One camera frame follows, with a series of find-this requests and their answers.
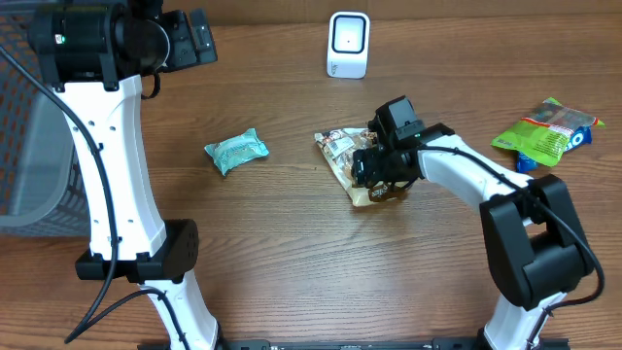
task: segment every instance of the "wire basket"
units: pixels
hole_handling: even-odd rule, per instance
[[[37,79],[27,25],[36,6],[0,3],[0,45]],[[0,231],[22,236],[89,235],[86,193],[64,115],[0,58]]]

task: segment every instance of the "white device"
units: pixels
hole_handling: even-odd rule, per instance
[[[327,73],[333,78],[360,79],[367,71],[369,17],[338,12],[330,18]]]

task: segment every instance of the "black cable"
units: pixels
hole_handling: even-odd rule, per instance
[[[85,125],[82,123],[80,118],[78,118],[78,116],[71,110],[71,108],[69,108],[69,106],[67,106],[60,98],[58,98],[49,89],[47,89],[35,77],[33,77],[1,45],[0,45],[0,54],[23,77],[25,77],[26,80],[28,82],[30,82],[30,84],[32,84],[35,88],[37,88],[39,91],[41,91],[56,106],[58,106],[58,108],[60,108],[60,110],[63,111],[65,113],[65,115],[71,120],[71,122],[73,122],[73,124],[76,125],[76,128],[78,130],[80,130],[80,132],[82,133],[83,137],[86,140],[86,144],[88,145],[88,149],[90,150],[90,153],[92,154],[93,158],[95,159],[95,165],[97,166],[97,172],[99,173],[99,178],[101,179],[102,190],[104,191],[104,198],[106,200],[106,211],[108,212],[108,225],[110,226],[110,235],[111,235],[111,242],[110,242],[110,244],[111,244],[111,247],[112,247],[112,257],[110,259],[110,266],[109,266],[109,269],[108,269],[108,274],[106,275],[106,279],[104,280],[104,284],[102,285],[101,290],[99,291],[99,294],[95,298],[95,301],[93,302],[92,306],[90,307],[90,309],[86,313],[85,317],[83,317],[83,319],[80,322],[80,324],[78,324],[78,326],[74,330],[72,330],[71,333],[69,335],[67,335],[67,337],[65,338],[65,344],[68,344],[69,342],[71,342],[72,340],[74,340],[75,338],[80,336],[80,334],[84,333],[86,330],[88,330],[90,327],[92,327],[95,323],[97,323],[99,320],[101,320],[104,316],[106,316],[108,313],[112,312],[117,307],[123,305],[128,300],[131,300],[133,298],[136,298],[138,296],[145,295],[145,294],[156,294],[156,295],[158,295],[158,299],[161,299],[161,300],[164,301],[164,304],[166,305],[166,309],[168,310],[168,312],[170,314],[170,317],[171,317],[171,320],[173,321],[173,325],[175,327],[175,331],[180,336],[180,341],[182,341],[184,343],[184,347],[187,350],[190,350],[190,346],[188,345],[188,342],[186,341],[186,337],[182,333],[181,327],[180,327],[179,322],[177,321],[177,317],[175,315],[175,311],[173,310],[172,305],[168,301],[168,298],[166,297],[166,294],[164,292],[160,291],[160,290],[155,289],[155,288],[138,291],[138,292],[133,293],[133,294],[127,296],[127,297],[124,297],[121,300],[117,301],[115,304],[113,304],[114,307],[110,306],[109,308],[104,310],[102,313],[97,315],[92,320],[90,319],[93,316],[93,314],[95,313],[95,311],[97,310],[97,307],[99,307],[99,305],[101,304],[101,301],[106,296],[106,293],[108,292],[108,289],[110,288],[110,285],[112,284],[112,281],[113,281],[113,279],[115,277],[115,270],[117,268],[117,261],[119,259],[119,254],[118,254],[118,251],[119,251],[119,236],[118,236],[118,233],[117,233],[117,224],[116,224],[116,220],[115,220],[115,211],[114,211],[114,207],[113,207],[113,196],[112,196],[112,193],[111,193],[111,190],[110,190],[110,183],[108,182],[108,176],[106,175],[106,169],[104,167],[104,162],[103,162],[103,160],[101,158],[101,155],[100,155],[100,151],[101,150],[97,146],[97,144],[95,143],[95,140],[93,140],[92,136],[90,135],[90,133],[88,132],[88,130],[86,129]]]
[[[508,180],[505,176],[503,176],[503,174],[500,174],[497,170],[493,169],[490,165],[488,165],[485,161],[483,161],[479,157],[476,157],[476,156],[474,156],[474,155],[472,155],[470,153],[467,153],[465,151],[462,151],[462,150],[460,150],[458,148],[453,149],[453,148],[449,148],[449,147],[437,147],[437,146],[426,146],[426,145],[424,145],[424,146],[419,147],[418,151],[441,151],[441,152],[448,152],[448,153],[452,153],[452,154],[455,154],[455,155],[460,155],[462,157],[468,158],[469,160],[473,161],[477,165],[481,166],[484,170],[486,170],[491,175],[496,177],[502,183],[508,185],[509,187],[514,189],[515,191],[524,194],[531,202],[534,203],[534,205],[539,207],[539,209],[541,209],[544,212],[544,214],[546,214],[546,216],[548,216],[551,220],[555,221],[565,231],[567,231],[576,240],[576,243],[581,248],[583,253],[585,255],[587,255],[588,258],[590,259],[590,261],[592,261],[592,263],[594,264],[594,269],[596,269],[596,274],[597,274],[597,277],[598,277],[598,285],[597,285],[596,290],[594,291],[594,293],[592,293],[591,295],[589,295],[587,297],[581,297],[581,298],[572,299],[572,300],[560,301],[560,302],[556,302],[554,304],[551,304],[551,305],[545,307],[543,309],[543,311],[542,311],[542,314],[538,318],[536,326],[532,330],[532,333],[531,333],[530,337],[527,339],[527,344],[528,344],[527,345],[528,346],[527,350],[531,350],[532,349],[533,344],[534,344],[534,340],[536,339],[537,334],[540,332],[540,330],[544,326],[544,322],[546,320],[546,317],[547,316],[552,316],[553,310],[558,309],[560,307],[581,305],[581,304],[584,304],[584,303],[588,303],[590,301],[594,301],[596,298],[598,298],[603,293],[603,290],[605,289],[605,272],[603,271],[603,267],[601,266],[601,263],[599,262],[598,258],[596,257],[596,255],[594,254],[592,249],[590,249],[590,247],[587,245],[587,243],[584,242],[583,239],[581,239],[578,236],[578,234],[572,228],[570,228],[568,226],[568,224],[566,224],[559,216],[557,216],[549,207],[547,207],[544,203],[542,203],[537,197],[535,197],[534,195],[529,193],[524,188],[522,188],[522,187],[514,184],[510,180]]]
[[[177,320],[177,316],[175,315],[175,311],[173,310],[173,306],[171,305],[170,301],[168,300],[168,297],[166,297],[166,293],[155,289],[155,288],[149,288],[149,289],[145,289],[145,290],[141,290],[141,291],[136,291],[122,299],[120,299],[119,301],[115,302],[114,304],[110,305],[108,308],[106,308],[104,311],[102,311],[99,315],[93,317],[90,321],[88,321],[88,323],[86,323],[85,325],[85,329],[84,331],[88,330],[89,328],[93,327],[97,322],[99,322],[101,319],[103,319],[104,317],[106,317],[109,313],[115,311],[117,308],[119,308],[119,306],[125,304],[126,302],[140,297],[140,296],[144,296],[147,294],[155,294],[157,295],[157,299],[164,301],[164,305],[166,306],[166,309],[168,310],[168,313],[170,314],[171,320],[173,321],[173,327],[175,327],[175,332],[177,332],[177,335],[179,336],[179,341],[181,341],[184,344],[184,348],[186,348],[186,350],[190,350],[190,345],[188,344],[188,340],[186,339],[186,335],[182,332],[182,328],[179,325],[179,321]]]

